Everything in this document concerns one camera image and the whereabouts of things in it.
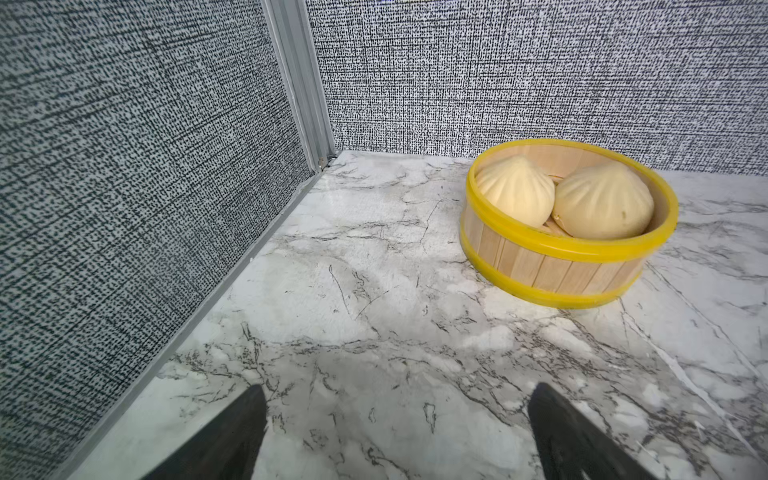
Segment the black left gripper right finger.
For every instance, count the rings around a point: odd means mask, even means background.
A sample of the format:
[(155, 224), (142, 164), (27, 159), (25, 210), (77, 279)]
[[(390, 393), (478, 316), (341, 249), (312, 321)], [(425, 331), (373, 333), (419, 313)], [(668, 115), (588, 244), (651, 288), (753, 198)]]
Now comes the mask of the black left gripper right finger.
[(527, 411), (547, 479), (654, 478), (550, 385), (536, 385)]

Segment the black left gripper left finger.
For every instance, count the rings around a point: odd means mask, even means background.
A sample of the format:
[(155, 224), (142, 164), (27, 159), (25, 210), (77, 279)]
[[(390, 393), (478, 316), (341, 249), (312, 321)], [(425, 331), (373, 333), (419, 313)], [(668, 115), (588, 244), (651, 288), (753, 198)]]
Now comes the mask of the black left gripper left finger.
[(249, 479), (267, 430), (263, 388), (252, 385), (147, 479)]

